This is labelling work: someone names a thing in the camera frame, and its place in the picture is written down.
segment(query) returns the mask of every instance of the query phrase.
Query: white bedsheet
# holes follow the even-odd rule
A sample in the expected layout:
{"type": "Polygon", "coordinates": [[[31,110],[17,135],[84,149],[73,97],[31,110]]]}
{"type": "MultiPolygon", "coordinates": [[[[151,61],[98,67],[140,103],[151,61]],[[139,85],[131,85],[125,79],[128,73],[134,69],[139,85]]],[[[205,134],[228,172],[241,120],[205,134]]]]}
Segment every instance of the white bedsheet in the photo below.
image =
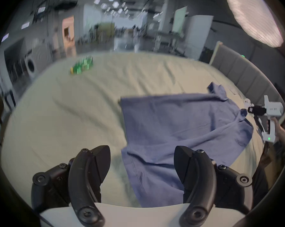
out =
{"type": "MultiPolygon", "coordinates": [[[[31,205],[32,176],[75,157],[83,149],[109,145],[111,166],[102,202],[139,207],[120,150],[126,146],[121,96],[207,93],[214,81],[244,108],[244,96],[217,69],[190,59],[153,53],[92,54],[94,66],[81,75],[70,67],[82,58],[53,64],[25,92],[9,119],[1,153],[2,168],[18,194],[31,205]]],[[[263,150],[256,132],[231,168],[253,175],[263,150]]]]}

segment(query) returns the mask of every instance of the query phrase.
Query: gray headboard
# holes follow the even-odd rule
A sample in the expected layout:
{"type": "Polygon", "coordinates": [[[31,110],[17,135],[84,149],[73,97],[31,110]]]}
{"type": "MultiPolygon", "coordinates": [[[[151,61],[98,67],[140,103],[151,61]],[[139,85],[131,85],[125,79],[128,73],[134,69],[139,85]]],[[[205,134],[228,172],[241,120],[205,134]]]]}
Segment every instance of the gray headboard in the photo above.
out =
{"type": "Polygon", "coordinates": [[[223,45],[216,43],[210,65],[220,70],[253,104],[264,105],[264,95],[270,101],[285,103],[270,80],[249,60],[223,45]]]}

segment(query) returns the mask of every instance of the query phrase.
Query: washing machine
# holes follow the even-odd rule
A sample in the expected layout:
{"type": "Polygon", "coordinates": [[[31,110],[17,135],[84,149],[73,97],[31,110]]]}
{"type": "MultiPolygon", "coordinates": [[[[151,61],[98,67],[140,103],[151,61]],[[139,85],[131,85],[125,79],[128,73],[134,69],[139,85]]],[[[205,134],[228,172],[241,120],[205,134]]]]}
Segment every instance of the washing machine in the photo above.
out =
{"type": "Polygon", "coordinates": [[[37,78],[52,63],[52,56],[47,44],[40,44],[32,48],[25,56],[28,74],[33,80],[37,78]]]}
{"type": "Polygon", "coordinates": [[[27,54],[25,56],[25,64],[27,68],[27,72],[31,80],[35,79],[38,75],[38,69],[35,64],[35,60],[33,59],[32,53],[27,54]]]}

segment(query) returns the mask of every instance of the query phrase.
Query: blue cloth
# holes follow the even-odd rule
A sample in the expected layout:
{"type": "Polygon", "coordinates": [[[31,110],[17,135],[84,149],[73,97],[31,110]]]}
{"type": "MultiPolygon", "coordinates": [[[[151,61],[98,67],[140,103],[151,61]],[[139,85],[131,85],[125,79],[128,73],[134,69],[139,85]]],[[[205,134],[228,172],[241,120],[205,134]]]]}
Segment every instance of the blue cloth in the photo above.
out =
{"type": "Polygon", "coordinates": [[[213,82],[209,93],[122,98],[128,145],[122,159],[142,207],[180,204],[183,185],[174,168],[175,147],[203,149],[230,166],[252,138],[253,126],[213,82]]]}

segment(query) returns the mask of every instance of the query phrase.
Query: doorway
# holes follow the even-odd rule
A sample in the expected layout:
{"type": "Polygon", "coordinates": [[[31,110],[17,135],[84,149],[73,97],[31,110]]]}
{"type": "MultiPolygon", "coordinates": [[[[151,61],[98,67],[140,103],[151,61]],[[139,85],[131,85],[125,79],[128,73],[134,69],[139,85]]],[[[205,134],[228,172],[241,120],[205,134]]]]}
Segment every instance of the doorway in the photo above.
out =
{"type": "Polygon", "coordinates": [[[64,47],[70,47],[75,45],[74,40],[74,16],[63,19],[62,22],[62,33],[64,47]]]}

